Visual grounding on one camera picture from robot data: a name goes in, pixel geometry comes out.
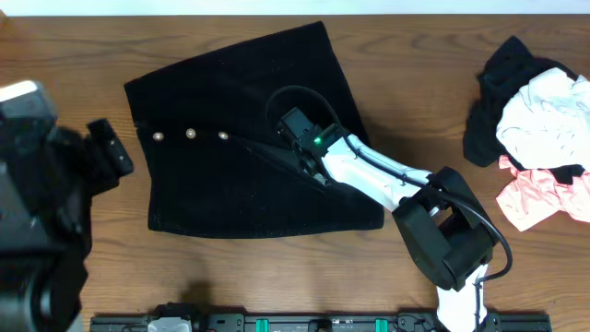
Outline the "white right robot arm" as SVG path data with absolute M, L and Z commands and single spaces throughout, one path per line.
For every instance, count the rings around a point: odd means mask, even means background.
M 513 255 L 457 171 L 408 167 L 366 146 L 340 121 L 322 127 L 297 107 L 278 120 L 277 132 L 317 181 L 351 186 L 392 213 L 412 260 L 437 288 L 443 327 L 484 329 L 483 284 L 507 274 Z

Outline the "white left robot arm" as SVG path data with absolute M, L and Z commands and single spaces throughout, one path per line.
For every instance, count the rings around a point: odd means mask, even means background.
M 109 122 L 62 127 L 44 86 L 1 89 L 1 328 L 66 331 L 81 310 L 94 196 L 134 165 Z

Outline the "black velvet skirt with buttons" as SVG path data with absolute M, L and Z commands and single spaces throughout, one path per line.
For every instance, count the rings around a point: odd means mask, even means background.
M 381 205 L 314 180 L 277 132 L 299 108 L 368 137 L 322 22 L 166 66 L 124 90 L 151 177 L 151 230 L 252 239 L 383 226 Z

